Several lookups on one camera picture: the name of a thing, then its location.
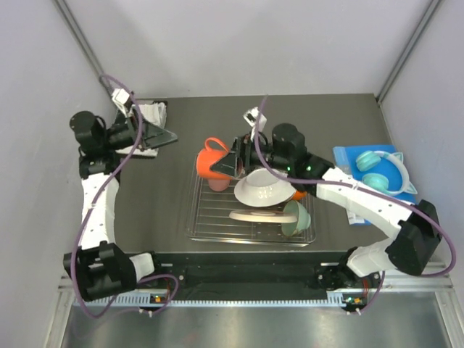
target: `white plate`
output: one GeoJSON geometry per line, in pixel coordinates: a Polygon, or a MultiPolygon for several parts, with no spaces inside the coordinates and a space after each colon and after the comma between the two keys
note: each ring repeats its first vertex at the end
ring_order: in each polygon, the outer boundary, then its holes
{"type": "Polygon", "coordinates": [[[233,210],[229,217],[250,223],[295,223],[298,221],[294,214],[272,210],[233,210]]]}
{"type": "Polygon", "coordinates": [[[279,180],[260,168],[241,179],[233,190],[239,202],[250,207],[269,207],[291,198],[297,190],[287,181],[279,180]]]}

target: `orange cup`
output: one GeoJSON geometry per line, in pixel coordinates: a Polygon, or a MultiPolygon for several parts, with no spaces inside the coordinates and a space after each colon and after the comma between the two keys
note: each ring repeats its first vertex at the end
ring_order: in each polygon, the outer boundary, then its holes
{"type": "Polygon", "coordinates": [[[201,150],[196,157],[196,173],[198,176],[204,179],[230,180],[230,176],[213,172],[210,169],[212,165],[227,155],[228,152],[229,148],[220,139],[214,137],[206,139],[204,141],[204,149],[201,150]],[[213,149],[209,144],[211,141],[214,141],[223,149],[213,149]]]}
{"type": "Polygon", "coordinates": [[[306,195],[307,195],[307,192],[297,191],[297,192],[295,192],[295,194],[293,195],[293,197],[291,199],[294,200],[294,201],[299,201],[300,199],[306,197],[306,195]]]}

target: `dish rack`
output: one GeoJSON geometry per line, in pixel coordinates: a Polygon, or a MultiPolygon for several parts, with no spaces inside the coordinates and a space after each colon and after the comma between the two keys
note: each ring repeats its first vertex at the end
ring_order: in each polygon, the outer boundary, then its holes
{"type": "Polygon", "coordinates": [[[286,237],[281,224],[250,223],[229,218],[232,210],[260,209],[282,210],[285,202],[272,207],[253,208],[240,203],[233,194],[239,180],[231,180],[222,192],[214,192],[208,181],[200,178],[194,168],[189,194],[190,211],[187,216],[186,232],[195,241],[221,241],[242,244],[280,244],[305,247],[315,240],[314,199],[308,194],[300,202],[311,215],[311,225],[299,235],[286,237]]]}

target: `white saucer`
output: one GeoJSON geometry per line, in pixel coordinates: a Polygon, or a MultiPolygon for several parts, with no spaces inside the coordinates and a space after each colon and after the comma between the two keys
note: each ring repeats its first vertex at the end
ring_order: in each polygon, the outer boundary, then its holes
{"type": "Polygon", "coordinates": [[[233,210],[229,218],[250,223],[295,223],[298,217],[287,212],[272,210],[233,210]]]}

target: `headphones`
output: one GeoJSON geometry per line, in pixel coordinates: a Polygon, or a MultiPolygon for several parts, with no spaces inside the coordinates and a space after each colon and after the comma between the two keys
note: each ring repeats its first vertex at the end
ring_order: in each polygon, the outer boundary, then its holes
{"type": "Polygon", "coordinates": [[[356,167],[361,172],[365,172],[366,170],[374,168],[378,163],[380,163],[382,158],[393,163],[393,165],[398,169],[399,174],[401,174],[402,185],[399,190],[389,191],[389,179],[385,175],[377,173],[365,174],[362,177],[362,183],[389,196],[397,196],[403,192],[408,194],[417,194],[418,192],[414,185],[411,184],[409,180],[409,173],[403,164],[402,152],[390,154],[385,151],[366,151],[357,157],[356,167]]]}

